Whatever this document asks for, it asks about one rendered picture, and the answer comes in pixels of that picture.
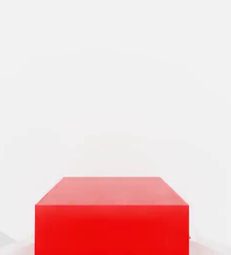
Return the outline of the small red cube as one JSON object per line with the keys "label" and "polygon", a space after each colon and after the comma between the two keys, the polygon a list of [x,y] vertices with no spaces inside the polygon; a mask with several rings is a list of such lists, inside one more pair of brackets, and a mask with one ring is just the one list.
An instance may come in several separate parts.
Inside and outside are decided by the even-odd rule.
{"label": "small red cube", "polygon": [[189,255],[189,205],[159,177],[64,177],[35,205],[34,255]]}

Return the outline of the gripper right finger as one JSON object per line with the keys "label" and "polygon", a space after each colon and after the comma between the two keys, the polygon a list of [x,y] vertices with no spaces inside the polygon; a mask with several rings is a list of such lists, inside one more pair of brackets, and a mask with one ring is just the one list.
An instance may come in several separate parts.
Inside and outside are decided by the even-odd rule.
{"label": "gripper right finger", "polygon": [[231,249],[203,238],[189,237],[189,255],[231,255]]}

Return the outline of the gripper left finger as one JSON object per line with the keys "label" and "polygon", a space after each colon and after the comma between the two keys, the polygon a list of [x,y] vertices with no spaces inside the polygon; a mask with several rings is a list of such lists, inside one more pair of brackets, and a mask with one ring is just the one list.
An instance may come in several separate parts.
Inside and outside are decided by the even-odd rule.
{"label": "gripper left finger", "polygon": [[8,255],[34,255],[34,243],[17,243]]}

